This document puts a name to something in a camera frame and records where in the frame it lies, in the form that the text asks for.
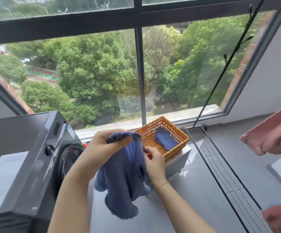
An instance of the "gray washing machine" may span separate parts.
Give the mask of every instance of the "gray washing machine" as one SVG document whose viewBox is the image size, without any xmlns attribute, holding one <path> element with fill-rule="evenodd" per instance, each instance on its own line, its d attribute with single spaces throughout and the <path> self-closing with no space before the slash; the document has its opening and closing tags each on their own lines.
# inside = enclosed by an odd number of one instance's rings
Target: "gray washing machine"
<svg viewBox="0 0 281 233">
<path fill-rule="evenodd" d="M 84 146 L 57 111 L 0 119 L 0 233 L 47 232 Z"/>
</svg>

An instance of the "folded blue cloth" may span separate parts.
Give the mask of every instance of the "folded blue cloth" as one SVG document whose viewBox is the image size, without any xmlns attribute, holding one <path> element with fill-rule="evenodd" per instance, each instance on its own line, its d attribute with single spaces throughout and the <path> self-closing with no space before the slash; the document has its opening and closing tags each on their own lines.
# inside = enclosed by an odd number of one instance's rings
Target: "folded blue cloth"
<svg viewBox="0 0 281 233">
<path fill-rule="evenodd" d="M 111 156 L 98 170 L 94 182 L 97 191 L 108 190 L 105 204 L 120 219 L 135 217 L 138 208 L 132 201 L 150 193 L 150 188 L 144 184 L 148 175 L 141 136 L 135 132 L 116 132 L 108 137 L 107 143 L 126 136 L 132 136 L 133 141 Z"/>
<path fill-rule="evenodd" d="M 161 146 L 164 147 L 167 151 L 170 151 L 175 146 L 179 145 L 177 141 L 171 137 L 170 133 L 168 133 L 165 129 L 159 127 L 157 129 L 154 140 L 158 142 Z"/>
</svg>

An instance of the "black window frame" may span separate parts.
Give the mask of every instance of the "black window frame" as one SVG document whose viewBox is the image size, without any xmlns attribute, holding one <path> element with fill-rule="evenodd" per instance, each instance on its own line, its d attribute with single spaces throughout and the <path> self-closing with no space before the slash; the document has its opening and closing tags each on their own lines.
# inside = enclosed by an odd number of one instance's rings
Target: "black window frame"
<svg viewBox="0 0 281 233">
<path fill-rule="evenodd" d="M 134 0 L 134 7 L 131 8 L 0 20 L 0 44 L 134 29 L 141 95 L 142 123 L 145 125 L 146 111 L 142 27 L 247 14 L 250 4 L 252 4 L 254 10 L 259 1 L 260 0 L 185 0 L 142 5 L 142 0 Z M 276 10 L 276 13 L 263 34 L 255 53 L 243 72 L 224 111 L 201 116 L 200 121 L 213 117 L 226 116 L 230 113 L 245 84 L 281 24 L 281 0 L 265 0 L 260 9 L 260 11 L 273 10 Z M 15 114 L 27 114 L 1 85 L 0 99 L 9 106 Z M 189 124 L 195 121 L 195 119 L 196 118 L 192 117 L 190 119 L 179 120 L 175 121 L 174 124 Z"/>
</svg>

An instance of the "wicker basket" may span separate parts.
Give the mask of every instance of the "wicker basket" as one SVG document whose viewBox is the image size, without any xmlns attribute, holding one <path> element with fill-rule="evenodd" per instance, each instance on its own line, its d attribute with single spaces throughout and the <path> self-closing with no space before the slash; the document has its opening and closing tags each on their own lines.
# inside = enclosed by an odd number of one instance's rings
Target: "wicker basket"
<svg viewBox="0 0 281 233">
<path fill-rule="evenodd" d="M 160 127 L 168 131 L 179 145 L 175 146 L 170 151 L 166 151 L 158 142 L 156 142 L 154 137 L 156 135 L 157 129 Z M 153 146 L 157 148 L 165 157 L 165 162 L 176 156 L 189 141 L 189 137 L 174 124 L 172 124 L 166 117 L 159 117 L 151 123 L 148 123 L 135 130 L 135 132 L 141 135 L 144 146 Z"/>
</svg>

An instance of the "thin gold bracelet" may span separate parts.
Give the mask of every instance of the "thin gold bracelet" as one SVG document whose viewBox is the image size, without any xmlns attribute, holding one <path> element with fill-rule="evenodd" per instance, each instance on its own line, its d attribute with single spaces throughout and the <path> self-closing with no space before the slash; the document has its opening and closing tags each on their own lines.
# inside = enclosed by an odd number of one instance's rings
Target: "thin gold bracelet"
<svg viewBox="0 0 281 233">
<path fill-rule="evenodd" d="M 161 186 L 166 185 L 166 184 L 170 184 L 169 182 L 163 182 Z"/>
</svg>

